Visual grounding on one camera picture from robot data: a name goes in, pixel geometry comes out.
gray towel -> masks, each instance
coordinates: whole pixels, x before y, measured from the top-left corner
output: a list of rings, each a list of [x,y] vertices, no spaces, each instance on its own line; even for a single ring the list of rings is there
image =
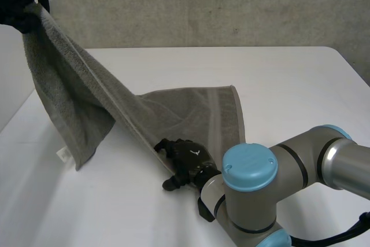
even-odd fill
[[[114,122],[128,128],[171,172],[169,162],[153,149],[163,138],[203,144],[218,167],[226,150],[245,141],[234,87],[134,95],[66,36],[40,5],[32,4],[27,10],[42,23],[23,36],[35,88],[72,153],[76,169],[94,154]]]

towel tag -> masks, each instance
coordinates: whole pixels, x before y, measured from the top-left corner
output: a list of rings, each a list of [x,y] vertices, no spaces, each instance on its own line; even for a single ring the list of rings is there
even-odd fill
[[[72,157],[72,154],[70,153],[67,146],[57,151],[57,155],[64,163],[66,163],[69,158]]]

concrete wall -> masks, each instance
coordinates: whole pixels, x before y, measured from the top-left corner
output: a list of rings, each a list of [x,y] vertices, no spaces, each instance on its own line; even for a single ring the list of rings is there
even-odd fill
[[[51,13],[88,48],[329,46],[370,84],[369,6],[370,0],[51,0]]]
[[[0,25],[0,131],[34,90],[21,34]]]

table surface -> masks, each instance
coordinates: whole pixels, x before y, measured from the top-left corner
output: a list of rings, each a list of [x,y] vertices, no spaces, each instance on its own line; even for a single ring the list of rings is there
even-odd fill
[[[135,94],[233,84],[247,142],[272,146],[321,124],[335,124],[370,146],[370,88],[327,47],[91,49]],[[0,133],[0,246],[234,246],[204,221],[190,189],[165,192],[166,169],[115,125],[76,172],[36,93]],[[278,204],[296,237],[343,232],[369,211],[352,193],[313,185]],[[370,233],[337,246],[368,246]]]

light blue cap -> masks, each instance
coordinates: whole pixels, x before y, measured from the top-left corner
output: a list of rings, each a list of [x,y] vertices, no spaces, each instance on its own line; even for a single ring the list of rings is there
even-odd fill
[[[270,234],[256,247],[291,247],[291,237],[284,229],[281,229]]]
[[[341,133],[344,137],[346,137],[347,139],[350,139],[352,140],[351,136],[349,136],[349,134],[347,132],[345,132],[344,130],[342,130],[340,127],[337,127],[333,124],[324,124],[320,127],[329,127],[329,128],[332,128],[333,130],[336,130],[337,132]]]
[[[273,152],[263,145],[242,143],[229,149],[222,161],[222,176],[228,187],[241,192],[262,189],[278,172]]]

